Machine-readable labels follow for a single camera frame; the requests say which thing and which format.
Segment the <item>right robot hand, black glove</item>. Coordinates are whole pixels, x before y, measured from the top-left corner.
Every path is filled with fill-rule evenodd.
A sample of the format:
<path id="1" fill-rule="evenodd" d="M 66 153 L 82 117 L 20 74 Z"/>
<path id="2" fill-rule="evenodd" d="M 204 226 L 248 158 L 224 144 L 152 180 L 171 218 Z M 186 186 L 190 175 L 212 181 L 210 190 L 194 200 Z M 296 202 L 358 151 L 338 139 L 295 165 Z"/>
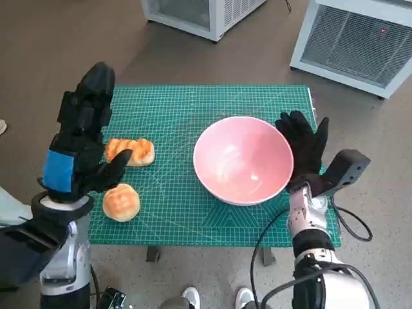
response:
<path id="1" fill-rule="evenodd" d="M 282 112 L 276 120 L 277 130 L 286 138 L 294 157 L 290 185 L 303 176 L 319 175 L 328 141 L 329 118 L 324 117 L 314 131 L 300 111 Z"/>

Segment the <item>black left robot hand, blue tape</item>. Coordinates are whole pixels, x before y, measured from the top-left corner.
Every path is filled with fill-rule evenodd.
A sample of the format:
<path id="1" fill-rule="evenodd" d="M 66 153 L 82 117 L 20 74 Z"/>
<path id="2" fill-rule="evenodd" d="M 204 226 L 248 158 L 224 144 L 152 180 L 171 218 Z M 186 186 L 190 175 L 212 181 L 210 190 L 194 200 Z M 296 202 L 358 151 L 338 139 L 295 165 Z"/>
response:
<path id="1" fill-rule="evenodd" d="M 124 149 L 108 163 L 102 128 L 111 118 L 115 72 L 104 62 L 92 66 L 75 91 L 65 91 L 58 123 L 43 168 L 41 186 L 51 200 L 70 203 L 90 191 L 104 192 L 116 187 L 124 175 L 132 150 Z"/>

